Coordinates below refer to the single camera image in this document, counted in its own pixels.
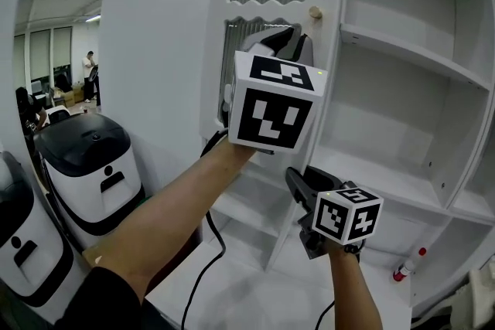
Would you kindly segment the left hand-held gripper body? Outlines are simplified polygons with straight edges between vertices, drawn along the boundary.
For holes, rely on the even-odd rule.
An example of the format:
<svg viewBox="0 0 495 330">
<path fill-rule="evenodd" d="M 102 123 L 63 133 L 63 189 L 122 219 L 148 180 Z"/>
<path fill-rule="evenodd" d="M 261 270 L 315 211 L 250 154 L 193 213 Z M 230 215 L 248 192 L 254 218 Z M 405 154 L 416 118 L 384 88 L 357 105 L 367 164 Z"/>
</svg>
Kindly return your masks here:
<svg viewBox="0 0 495 330">
<path fill-rule="evenodd" d="M 262 151 L 299 152 L 323 104 L 327 72 L 313 64 L 237 50 L 220 110 L 228 139 Z"/>
</svg>

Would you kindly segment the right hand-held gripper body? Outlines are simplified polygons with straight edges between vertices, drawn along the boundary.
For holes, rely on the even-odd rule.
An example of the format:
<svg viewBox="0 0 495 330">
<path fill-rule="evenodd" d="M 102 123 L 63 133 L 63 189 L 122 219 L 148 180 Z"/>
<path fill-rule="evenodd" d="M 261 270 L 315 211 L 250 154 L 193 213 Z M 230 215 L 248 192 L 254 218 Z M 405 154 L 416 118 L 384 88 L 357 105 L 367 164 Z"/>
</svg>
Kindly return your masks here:
<svg viewBox="0 0 495 330">
<path fill-rule="evenodd" d="M 360 187 L 317 193 L 315 209 L 298 220 L 307 256 L 316 259 L 327 254 L 326 240 L 360 254 L 366 239 L 376 232 L 382 208 L 382 197 Z"/>
</svg>

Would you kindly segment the person's left forearm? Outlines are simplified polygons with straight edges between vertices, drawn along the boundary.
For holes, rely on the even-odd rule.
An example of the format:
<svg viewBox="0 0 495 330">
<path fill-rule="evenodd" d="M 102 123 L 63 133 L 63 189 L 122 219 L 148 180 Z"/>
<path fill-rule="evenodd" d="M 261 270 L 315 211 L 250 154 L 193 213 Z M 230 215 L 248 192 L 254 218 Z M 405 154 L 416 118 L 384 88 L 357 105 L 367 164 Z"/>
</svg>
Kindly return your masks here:
<svg viewBox="0 0 495 330">
<path fill-rule="evenodd" d="M 99 246 L 96 290 L 127 287 L 143 299 L 153 277 L 183 248 L 254 153 L 222 140 L 133 211 Z"/>
</svg>

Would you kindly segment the person's right forearm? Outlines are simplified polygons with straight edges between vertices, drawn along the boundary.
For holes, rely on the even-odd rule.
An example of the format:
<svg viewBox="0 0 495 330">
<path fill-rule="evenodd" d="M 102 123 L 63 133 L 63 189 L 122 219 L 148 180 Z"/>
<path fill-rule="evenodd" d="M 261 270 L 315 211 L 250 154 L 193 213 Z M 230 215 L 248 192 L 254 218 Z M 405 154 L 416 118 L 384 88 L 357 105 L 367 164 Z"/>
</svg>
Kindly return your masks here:
<svg viewBox="0 0 495 330">
<path fill-rule="evenodd" d="M 335 329 L 383 330 L 357 256 L 332 240 L 326 240 L 326 249 L 333 280 Z"/>
</svg>

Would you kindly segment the white shelf cabinet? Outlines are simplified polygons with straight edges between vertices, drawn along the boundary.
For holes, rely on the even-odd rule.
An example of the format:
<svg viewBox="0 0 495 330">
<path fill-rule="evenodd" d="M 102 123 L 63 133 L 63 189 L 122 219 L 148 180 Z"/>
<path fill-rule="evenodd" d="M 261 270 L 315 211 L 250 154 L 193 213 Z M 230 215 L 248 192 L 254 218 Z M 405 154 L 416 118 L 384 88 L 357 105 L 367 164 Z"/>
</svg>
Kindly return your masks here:
<svg viewBox="0 0 495 330">
<path fill-rule="evenodd" d="M 376 192 L 384 211 L 363 271 L 384 327 L 407 328 L 495 250 L 495 205 L 464 193 L 495 121 L 495 0 L 342 0 L 327 73 L 301 151 L 255 155 L 213 216 L 227 251 L 268 272 L 299 240 L 286 168 L 312 165 Z"/>
</svg>

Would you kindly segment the clear bottle with red cap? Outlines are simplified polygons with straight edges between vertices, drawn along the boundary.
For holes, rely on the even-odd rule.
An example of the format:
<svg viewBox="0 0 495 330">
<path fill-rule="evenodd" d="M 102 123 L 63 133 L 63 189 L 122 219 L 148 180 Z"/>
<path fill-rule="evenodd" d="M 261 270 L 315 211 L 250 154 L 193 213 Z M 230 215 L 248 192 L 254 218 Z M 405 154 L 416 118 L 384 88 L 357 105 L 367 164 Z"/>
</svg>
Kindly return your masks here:
<svg viewBox="0 0 495 330">
<path fill-rule="evenodd" d="M 421 247 L 412 253 L 392 274 L 396 282 L 403 281 L 418 265 L 418 262 L 426 255 L 427 249 Z"/>
</svg>

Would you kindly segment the cream ornate dressing table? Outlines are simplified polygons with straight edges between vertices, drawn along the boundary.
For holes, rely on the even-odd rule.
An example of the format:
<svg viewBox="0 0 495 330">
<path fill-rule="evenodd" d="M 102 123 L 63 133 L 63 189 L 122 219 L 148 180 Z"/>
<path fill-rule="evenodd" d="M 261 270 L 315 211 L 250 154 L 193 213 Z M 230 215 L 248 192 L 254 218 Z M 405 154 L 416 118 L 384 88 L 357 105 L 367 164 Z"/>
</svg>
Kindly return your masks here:
<svg viewBox="0 0 495 330">
<path fill-rule="evenodd" d="M 437 330 L 495 330 L 495 261 L 469 272 L 469 282 L 430 308 L 411 330 L 433 330 L 427 322 L 449 311 L 449 320 Z"/>
</svg>

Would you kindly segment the white delivery robot black lid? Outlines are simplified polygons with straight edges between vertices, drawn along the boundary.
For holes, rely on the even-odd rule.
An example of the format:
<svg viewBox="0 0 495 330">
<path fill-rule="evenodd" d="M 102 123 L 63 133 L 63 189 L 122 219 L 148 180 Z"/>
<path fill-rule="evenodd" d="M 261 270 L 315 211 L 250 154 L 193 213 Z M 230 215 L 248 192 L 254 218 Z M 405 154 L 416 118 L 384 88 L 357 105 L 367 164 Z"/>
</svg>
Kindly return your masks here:
<svg viewBox="0 0 495 330">
<path fill-rule="evenodd" d="M 88 267 L 52 221 L 15 157 L 0 151 L 0 280 L 54 324 Z"/>
<path fill-rule="evenodd" d="M 76 114 L 34 137 L 53 201 L 85 250 L 111 233 L 145 198 L 131 139 L 102 114 Z"/>
</svg>

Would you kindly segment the person's black sleeve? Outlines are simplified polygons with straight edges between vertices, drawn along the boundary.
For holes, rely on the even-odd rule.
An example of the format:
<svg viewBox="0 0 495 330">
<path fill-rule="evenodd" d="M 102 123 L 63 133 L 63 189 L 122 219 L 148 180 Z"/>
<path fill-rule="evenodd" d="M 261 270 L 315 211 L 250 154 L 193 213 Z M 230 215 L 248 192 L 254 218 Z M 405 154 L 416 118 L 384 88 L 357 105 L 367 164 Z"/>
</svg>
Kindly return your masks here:
<svg viewBox="0 0 495 330">
<path fill-rule="evenodd" d="M 114 272 L 95 267 L 85 277 L 53 330 L 175 330 L 142 307 L 137 294 Z"/>
</svg>

